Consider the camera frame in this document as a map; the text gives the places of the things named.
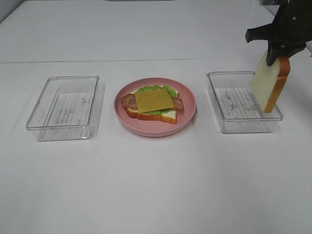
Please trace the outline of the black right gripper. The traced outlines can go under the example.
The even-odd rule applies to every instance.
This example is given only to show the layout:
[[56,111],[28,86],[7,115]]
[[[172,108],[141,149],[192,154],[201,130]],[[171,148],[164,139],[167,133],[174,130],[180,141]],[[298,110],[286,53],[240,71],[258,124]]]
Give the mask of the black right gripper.
[[268,66],[279,56],[290,58],[303,51],[306,43],[312,40],[312,1],[281,0],[272,23],[248,29],[245,38],[247,42],[268,42]]

